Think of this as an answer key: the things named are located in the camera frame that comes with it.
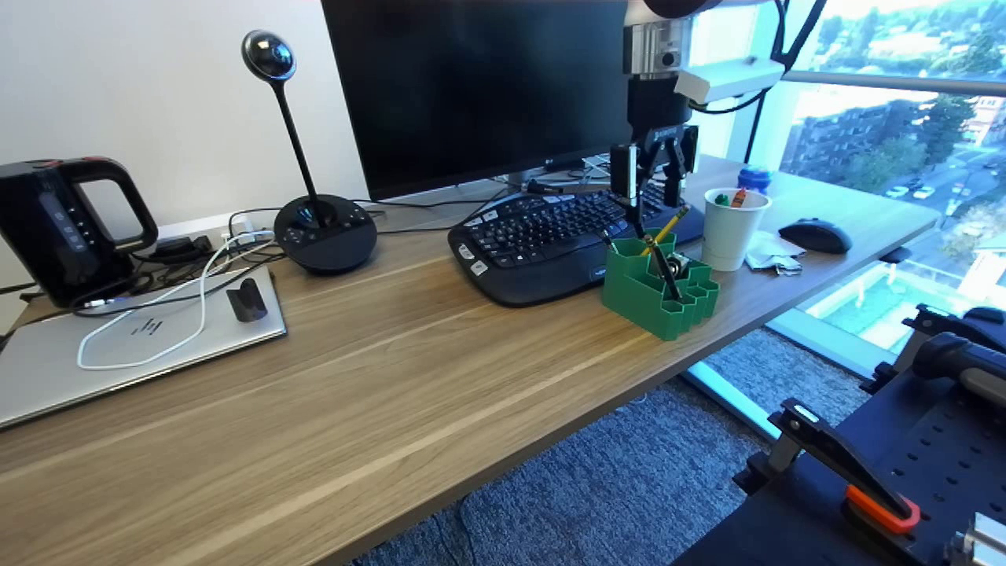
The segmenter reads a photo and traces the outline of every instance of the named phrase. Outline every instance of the clamp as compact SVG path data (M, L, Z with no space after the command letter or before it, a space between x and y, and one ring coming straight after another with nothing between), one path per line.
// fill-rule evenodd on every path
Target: clamp
M771 414L781 427L781 441L771 454L747 461L747 476L738 478L746 491L756 491L759 480L782 476L791 469L796 455L811 454L829 472L848 480L847 509L882 539L909 539L920 523L917 502L895 492L882 478L876 478L854 450L806 402L785 399L781 413Z
M966 316L952 316L917 306L906 327L912 327L906 348L894 366L873 368L869 392L912 372L925 379L952 378L963 389L1006 410L1006 310L972 308Z

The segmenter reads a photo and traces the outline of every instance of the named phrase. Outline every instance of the pen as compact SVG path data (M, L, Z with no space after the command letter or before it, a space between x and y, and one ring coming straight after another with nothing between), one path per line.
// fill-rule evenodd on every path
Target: pen
M664 230L642 249L642 259L648 259L654 249L660 249L660 241L681 223L681 216L690 213L690 208L680 208Z
M680 301L681 290L680 290L680 284L677 284L677 275L674 275L674 270L669 270L669 264L666 264L666 259L660 251L657 251L657 270L664 275L664 297Z

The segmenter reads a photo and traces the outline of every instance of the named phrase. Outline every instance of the kettle handle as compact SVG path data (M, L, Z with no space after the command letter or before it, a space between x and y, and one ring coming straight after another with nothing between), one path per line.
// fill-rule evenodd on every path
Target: kettle handle
M118 193L126 195L139 227L140 227L140 235L136 240L126 240L118 246L126 249L144 249L144 246L155 246L158 241L158 223L155 223L155 213L148 211L144 199L139 195L139 187L132 186L126 165L118 165L116 160L106 160L106 156L84 156L84 160L59 160L56 163L59 172L67 180L71 180L75 186L80 182L95 182L95 180L112 180L118 186Z

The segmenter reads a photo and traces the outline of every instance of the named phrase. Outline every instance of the green pen holder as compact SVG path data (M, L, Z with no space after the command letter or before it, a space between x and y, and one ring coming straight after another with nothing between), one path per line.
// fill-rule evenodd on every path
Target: green pen holder
M666 297L654 256L642 256L642 240L617 240L607 251L605 306L660 338L677 338L716 308L719 285L709 268L690 262L690 272L677 279L681 297Z

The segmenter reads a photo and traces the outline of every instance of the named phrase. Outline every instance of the blue carpet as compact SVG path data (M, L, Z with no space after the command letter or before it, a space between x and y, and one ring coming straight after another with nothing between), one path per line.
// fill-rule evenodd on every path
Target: blue carpet
M866 399L851 375L765 330L709 366L771 410L797 397L839 420ZM690 384L669 379L356 563L674 563L746 499L731 476L760 447Z

